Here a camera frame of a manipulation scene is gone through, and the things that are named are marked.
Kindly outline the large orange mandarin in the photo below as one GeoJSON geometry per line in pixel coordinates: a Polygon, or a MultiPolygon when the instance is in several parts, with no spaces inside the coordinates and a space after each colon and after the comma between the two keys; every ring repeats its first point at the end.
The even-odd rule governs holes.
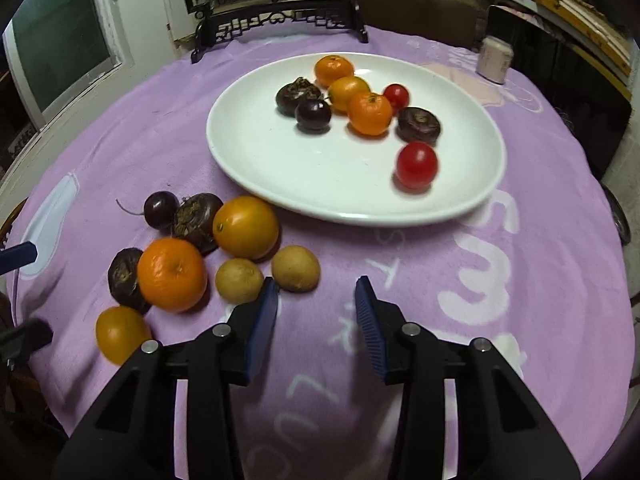
{"type": "Polygon", "coordinates": [[[143,298],[172,313],[194,308],[204,296],[208,276],[200,252],[186,240],[163,237],[142,252],[137,264],[143,298]]]}

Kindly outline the tan longan fruit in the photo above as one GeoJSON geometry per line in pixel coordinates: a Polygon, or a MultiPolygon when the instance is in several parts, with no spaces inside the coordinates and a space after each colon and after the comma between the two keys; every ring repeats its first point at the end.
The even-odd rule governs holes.
{"type": "Polygon", "coordinates": [[[258,297],[263,280],[262,271],[253,261],[232,258],[218,268],[215,286],[229,304],[246,304],[258,297]]]}
{"type": "Polygon", "coordinates": [[[320,281],[320,262],[309,249],[290,245],[273,256],[271,274],[277,284],[288,292],[311,292],[320,281]]]}

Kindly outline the large red tomato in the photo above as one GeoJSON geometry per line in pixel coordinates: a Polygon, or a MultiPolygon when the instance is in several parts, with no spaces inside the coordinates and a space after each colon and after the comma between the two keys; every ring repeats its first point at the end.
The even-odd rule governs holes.
{"type": "Polygon", "coordinates": [[[439,161],[434,148],[424,142],[408,143],[398,154],[395,174],[405,188],[422,191],[428,188],[438,174],[439,161]]]}

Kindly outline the dark water chestnut top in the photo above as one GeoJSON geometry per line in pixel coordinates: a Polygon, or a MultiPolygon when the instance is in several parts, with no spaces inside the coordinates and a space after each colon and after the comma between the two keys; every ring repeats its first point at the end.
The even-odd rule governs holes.
{"type": "Polygon", "coordinates": [[[304,77],[298,77],[281,87],[276,94],[277,109],[285,116],[293,117],[297,105],[304,99],[322,99],[322,91],[304,77]]]}

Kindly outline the small orange kumquat fruit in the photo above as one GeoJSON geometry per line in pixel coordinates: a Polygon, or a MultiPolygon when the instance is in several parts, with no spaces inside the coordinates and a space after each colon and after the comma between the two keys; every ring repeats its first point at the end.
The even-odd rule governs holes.
{"type": "Polygon", "coordinates": [[[349,102],[359,93],[370,92],[370,86],[358,76],[345,76],[333,81],[328,88],[328,99],[334,110],[345,114],[349,102]]]}

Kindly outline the dark purple plum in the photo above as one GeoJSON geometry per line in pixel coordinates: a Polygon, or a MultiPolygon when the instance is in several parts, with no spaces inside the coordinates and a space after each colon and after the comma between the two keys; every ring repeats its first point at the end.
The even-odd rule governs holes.
{"type": "Polygon", "coordinates": [[[296,106],[297,125],[307,131],[322,131],[330,126],[332,110],[322,99],[304,99],[296,106]]]}

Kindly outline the yellow orange at left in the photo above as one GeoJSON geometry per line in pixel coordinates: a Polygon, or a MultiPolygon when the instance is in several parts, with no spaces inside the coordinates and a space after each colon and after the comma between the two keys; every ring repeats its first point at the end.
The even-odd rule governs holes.
{"type": "Polygon", "coordinates": [[[142,314],[125,306],[104,310],[96,319],[96,345],[107,361],[121,366],[152,338],[142,314]]]}

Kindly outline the dark water chestnut left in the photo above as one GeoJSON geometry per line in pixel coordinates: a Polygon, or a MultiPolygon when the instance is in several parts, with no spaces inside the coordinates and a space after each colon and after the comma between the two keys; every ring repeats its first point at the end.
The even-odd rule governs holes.
{"type": "Polygon", "coordinates": [[[107,271],[111,296],[124,307],[145,315],[151,305],[144,299],[138,283],[137,265],[142,256],[139,248],[124,248],[113,258],[107,271]]]}

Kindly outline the purple printed tablecloth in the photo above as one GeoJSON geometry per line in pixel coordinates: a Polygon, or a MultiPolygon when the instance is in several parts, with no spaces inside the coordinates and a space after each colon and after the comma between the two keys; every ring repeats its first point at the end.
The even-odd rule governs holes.
{"type": "Polygon", "coordinates": [[[114,375],[94,326],[113,300],[106,274],[122,248],[155,232],[139,217],[149,194],[238,187],[206,141],[210,108],[229,84],[297,56],[309,75],[324,54],[400,58],[388,73],[357,67],[374,90],[392,82],[432,110],[442,198],[477,184],[490,159],[478,135],[486,112],[506,144],[506,173],[467,216],[408,228],[341,226],[282,210],[282,242],[310,249],[321,281],[282,292],[270,355],[256,382],[233,393],[243,469],[252,479],[382,479],[401,391],[371,366],[356,322],[354,288],[370,278],[409,321],[465,344],[490,339],[524,379],[582,472],[599,463],[626,412],[634,364],[622,246],[600,183],[561,116],[523,74],[502,86],[477,75],[476,55],[371,29],[367,42],[309,28],[267,27],[162,68],[110,106],[48,168],[10,240],[31,240],[38,261],[8,279],[17,321],[38,316],[53,340],[30,361],[50,409],[73,431],[114,375]]]}

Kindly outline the yellow-orange round orange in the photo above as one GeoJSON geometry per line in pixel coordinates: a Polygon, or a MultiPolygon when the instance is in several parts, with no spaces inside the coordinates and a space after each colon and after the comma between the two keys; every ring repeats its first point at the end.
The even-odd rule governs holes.
{"type": "Polygon", "coordinates": [[[243,195],[224,203],[216,212],[213,234],[218,247],[229,255],[259,260],[276,246],[280,224],[267,203],[243,195]]]}

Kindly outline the black round stool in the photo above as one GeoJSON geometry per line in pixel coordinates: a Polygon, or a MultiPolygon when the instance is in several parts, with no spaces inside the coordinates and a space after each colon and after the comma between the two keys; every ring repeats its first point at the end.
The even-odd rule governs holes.
{"type": "Polygon", "coordinates": [[[604,184],[602,184],[602,188],[605,198],[608,201],[608,204],[610,205],[612,211],[612,217],[616,226],[618,237],[620,238],[620,244],[625,247],[631,242],[631,229],[626,214],[624,213],[623,207],[620,206],[620,202],[617,200],[612,191],[604,184]]]}

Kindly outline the small red cherry tomato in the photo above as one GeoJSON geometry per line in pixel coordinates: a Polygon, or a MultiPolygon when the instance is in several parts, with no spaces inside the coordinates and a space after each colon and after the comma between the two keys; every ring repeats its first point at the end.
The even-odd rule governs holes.
{"type": "Polygon", "coordinates": [[[410,103],[410,93],[402,84],[389,84],[384,89],[383,96],[390,102],[395,113],[403,110],[410,103]]]}

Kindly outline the small orange on plate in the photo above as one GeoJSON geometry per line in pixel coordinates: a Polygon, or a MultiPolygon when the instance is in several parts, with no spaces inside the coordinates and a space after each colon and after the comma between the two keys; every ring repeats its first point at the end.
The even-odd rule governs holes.
{"type": "Polygon", "coordinates": [[[329,88],[337,79],[350,77],[354,73],[355,67],[341,55],[326,55],[314,64],[314,76],[322,88],[329,88]]]}

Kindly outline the white beverage can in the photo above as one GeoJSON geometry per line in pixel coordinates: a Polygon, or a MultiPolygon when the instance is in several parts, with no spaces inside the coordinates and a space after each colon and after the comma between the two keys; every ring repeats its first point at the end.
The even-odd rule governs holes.
{"type": "Polygon", "coordinates": [[[510,44],[494,36],[486,36],[480,47],[476,72],[494,84],[504,84],[513,55],[510,44]]]}

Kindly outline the window with white frame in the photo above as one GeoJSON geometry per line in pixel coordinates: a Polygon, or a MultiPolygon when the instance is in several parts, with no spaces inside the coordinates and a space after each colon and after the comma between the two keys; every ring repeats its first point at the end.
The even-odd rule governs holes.
{"type": "Polygon", "coordinates": [[[125,62],[117,0],[24,0],[2,34],[14,86],[40,130],[125,62]]]}

